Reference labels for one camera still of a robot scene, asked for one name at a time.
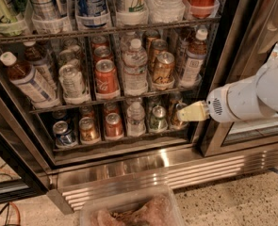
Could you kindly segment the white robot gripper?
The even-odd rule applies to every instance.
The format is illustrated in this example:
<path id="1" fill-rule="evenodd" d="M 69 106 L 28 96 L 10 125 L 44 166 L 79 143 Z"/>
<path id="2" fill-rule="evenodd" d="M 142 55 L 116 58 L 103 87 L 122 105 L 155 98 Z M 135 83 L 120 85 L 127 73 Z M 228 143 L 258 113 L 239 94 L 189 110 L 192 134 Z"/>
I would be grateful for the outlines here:
<path id="1" fill-rule="evenodd" d="M 255 77 L 239 80 L 212 90 L 205 101 L 198 101 L 177 112 L 179 121 L 248 121 L 268 118 L 270 108 L 256 94 Z"/>

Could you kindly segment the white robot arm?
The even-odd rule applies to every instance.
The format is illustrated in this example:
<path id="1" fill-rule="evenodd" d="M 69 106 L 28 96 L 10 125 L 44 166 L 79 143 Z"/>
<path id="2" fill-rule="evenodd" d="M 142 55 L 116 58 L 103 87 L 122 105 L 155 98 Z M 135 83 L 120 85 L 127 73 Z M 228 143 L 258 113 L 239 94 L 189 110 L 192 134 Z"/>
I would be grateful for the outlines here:
<path id="1" fill-rule="evenodd" d="M 269 60 L 256 75 L 213 89 L 205 101 L 177 112 L 179 121 L 248 121 L 278 113 L 278 57 Z"/>

